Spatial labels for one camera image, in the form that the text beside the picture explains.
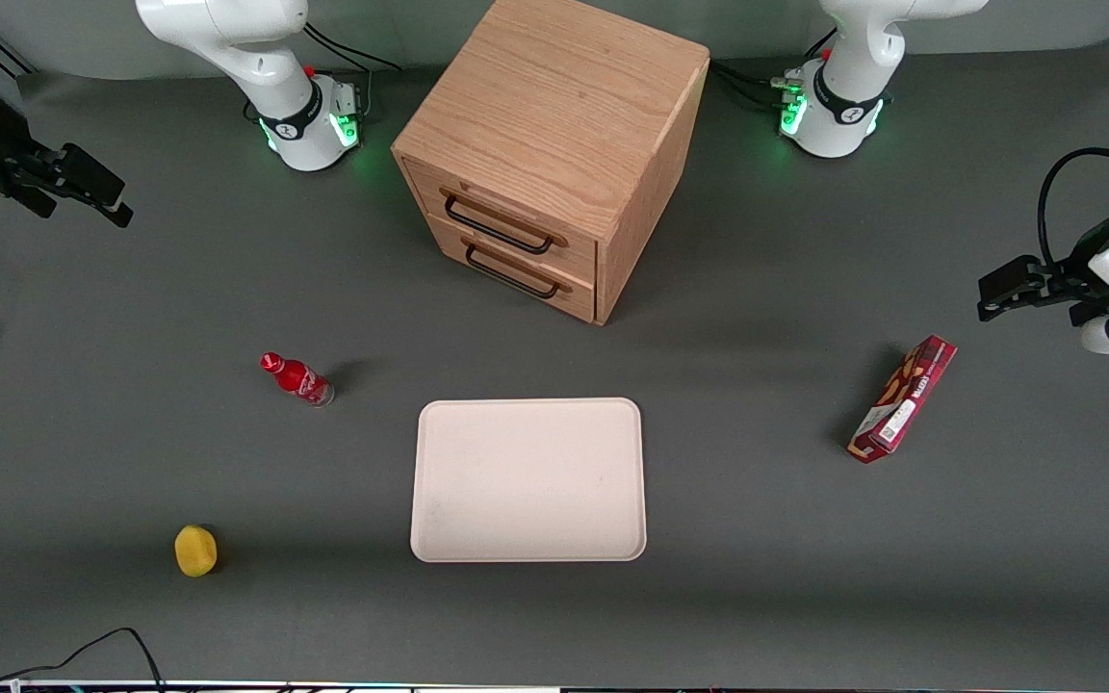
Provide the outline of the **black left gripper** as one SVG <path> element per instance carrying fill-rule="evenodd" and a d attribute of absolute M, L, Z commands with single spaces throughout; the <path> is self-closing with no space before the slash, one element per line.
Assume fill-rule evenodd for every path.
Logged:
<path fill-rule="evenodd" d="M 1051 249 L 1045 249 L 1045 264 L 1052 275 L 1051 289 L 1072 303 L 1069 316 L 1074 327 L 1109 319 L 1109 279 L 1103 277 L 1099 264 L 1106 249 L 1109 249 L 1109 217 L 1083 233 L 1062 258 L 1057 259 Z M 1042 307 L 1046 277 L 1042 259 L 1029 254 L 987 272 L 978 281 L 977 319 L 993 322 L 1004 313 Z"/>

